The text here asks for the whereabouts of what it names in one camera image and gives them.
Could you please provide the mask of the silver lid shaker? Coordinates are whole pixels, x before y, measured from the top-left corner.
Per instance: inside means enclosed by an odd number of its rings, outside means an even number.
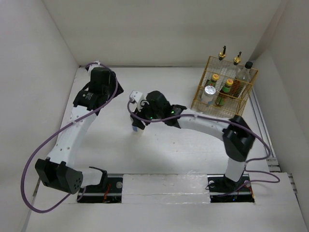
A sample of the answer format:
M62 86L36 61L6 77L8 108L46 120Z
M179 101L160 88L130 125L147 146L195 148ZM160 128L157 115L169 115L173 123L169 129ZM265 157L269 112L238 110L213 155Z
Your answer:
M140 129L140 128L138 128L137 126L132 126L132 129L133 129L133 131L134 131L135 133L143 133L143 132L144 132L143 129Z
M201 102L210 105L213 101L213 98L216 94L216 89L213 86L204 87L203 93L201 95Z

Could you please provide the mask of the yellow cap sauce bottle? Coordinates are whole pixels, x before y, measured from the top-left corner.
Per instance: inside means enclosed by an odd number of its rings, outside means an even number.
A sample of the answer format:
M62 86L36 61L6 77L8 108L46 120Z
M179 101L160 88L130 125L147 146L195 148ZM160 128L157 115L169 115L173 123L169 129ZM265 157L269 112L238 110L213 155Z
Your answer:
M216 74L216 73L214 73L214 74L211 76L211 78L210 78L209 80L206 81L205 87L206 87L206 86L213 86L213 87L215 87L218 80L219 80L219 75Z
M233 80L227 79L225 84L223 85L223 87L219 91L218 96L215 100L215 104L217 106L223 106L225 104L232 85L233 85Z

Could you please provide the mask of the yellow cap sauce bottle front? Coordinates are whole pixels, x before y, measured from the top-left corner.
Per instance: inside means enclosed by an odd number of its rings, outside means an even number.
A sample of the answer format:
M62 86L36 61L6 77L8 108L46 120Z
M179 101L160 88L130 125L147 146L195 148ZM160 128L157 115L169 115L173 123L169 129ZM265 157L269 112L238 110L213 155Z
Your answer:
M233 85L233 80L227 79L225 84L223 85L223 87L219 91L218 96L215 100L215 104L217 106L223 106L225 104L232 85Z

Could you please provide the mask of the dark sauce glass bottle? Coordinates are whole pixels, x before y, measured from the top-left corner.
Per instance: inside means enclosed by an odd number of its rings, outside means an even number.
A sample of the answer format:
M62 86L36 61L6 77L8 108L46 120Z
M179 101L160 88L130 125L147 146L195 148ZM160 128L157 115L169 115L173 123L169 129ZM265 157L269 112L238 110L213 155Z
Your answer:
M217 90L219 90L219 88L221 87L221 71L223 69L225 57L226 57L226 46L224 45L223 50L218 54L218 59L213 68L213 74L218 77L218 80L215 85Z

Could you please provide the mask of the clear liquid glass bottle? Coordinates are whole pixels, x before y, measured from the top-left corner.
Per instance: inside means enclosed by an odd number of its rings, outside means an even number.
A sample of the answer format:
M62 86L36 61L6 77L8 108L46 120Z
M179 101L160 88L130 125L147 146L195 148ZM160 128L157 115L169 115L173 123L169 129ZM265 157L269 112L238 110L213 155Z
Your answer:
M240 51L239 54L233 59L233 63L230 63L228 65L223 66L223 83L222 86L225 84L227 79L234 80L238 74L239 71L239 64L241 62L241 54Z

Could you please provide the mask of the red label soy sauce bottle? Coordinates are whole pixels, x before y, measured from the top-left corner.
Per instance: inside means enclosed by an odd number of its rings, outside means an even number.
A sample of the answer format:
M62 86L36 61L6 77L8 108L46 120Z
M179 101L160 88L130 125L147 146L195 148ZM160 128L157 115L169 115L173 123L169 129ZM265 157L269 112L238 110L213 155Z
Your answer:
M233 85L229 92L229 97L231 99L238 98L242 93L244 87L249 82L250 79L250 69L253 66L253 62L247 61L245 66L239 70L238 63L233 62L233 65L236 69L236 76L233 81Z

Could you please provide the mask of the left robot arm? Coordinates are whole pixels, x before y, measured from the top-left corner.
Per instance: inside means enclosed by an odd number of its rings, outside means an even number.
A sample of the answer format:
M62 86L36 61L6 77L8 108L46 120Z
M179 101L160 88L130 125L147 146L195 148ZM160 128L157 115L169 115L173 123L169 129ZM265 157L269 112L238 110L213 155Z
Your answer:
M38 159L35 164L44 186L69 194L75 194L87 186L99 192L106 189L107 171L95 167L77 170L74 167L75 157L88 128L100 112L99 108L123 93L115 72L99 66L88 71L90 82L73 101L69 120L72 125L60 134L46 159Z

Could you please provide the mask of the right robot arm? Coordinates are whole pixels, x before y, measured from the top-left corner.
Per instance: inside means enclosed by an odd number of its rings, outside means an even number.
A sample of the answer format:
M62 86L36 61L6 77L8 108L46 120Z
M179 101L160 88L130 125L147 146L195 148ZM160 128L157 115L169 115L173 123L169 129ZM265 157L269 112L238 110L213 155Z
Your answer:
M150 123L163 122L170 127L198 131L221 140L228 156L227 169L222 178L208 185L208 189L227 193L240 186L240 178L255 141L241 116L231 119L206 117L183 105L170 104L157 90L146 96L134 90L129 96L129 103L136 104L136 109L130 112L134 131L143 131Z

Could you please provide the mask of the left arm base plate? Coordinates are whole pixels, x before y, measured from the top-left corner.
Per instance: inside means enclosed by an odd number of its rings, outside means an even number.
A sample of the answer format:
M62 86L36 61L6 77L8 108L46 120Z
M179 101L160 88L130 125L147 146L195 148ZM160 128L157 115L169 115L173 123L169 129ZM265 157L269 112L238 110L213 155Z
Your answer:
M77 195L78 203L121 203L123 189L122 175L108 175L107 184L104 187L87 186L85 193L81 188Z

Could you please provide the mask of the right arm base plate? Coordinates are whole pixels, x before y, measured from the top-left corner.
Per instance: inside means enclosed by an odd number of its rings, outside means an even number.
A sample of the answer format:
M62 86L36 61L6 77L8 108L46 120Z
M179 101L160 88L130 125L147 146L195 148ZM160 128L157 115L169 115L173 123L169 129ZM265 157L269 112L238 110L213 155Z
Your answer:
M238 182L226 178L222 174L207 175L208 184L205 189L210 193L211 203L254 203L253 190L249 185L249 175L244 174Z

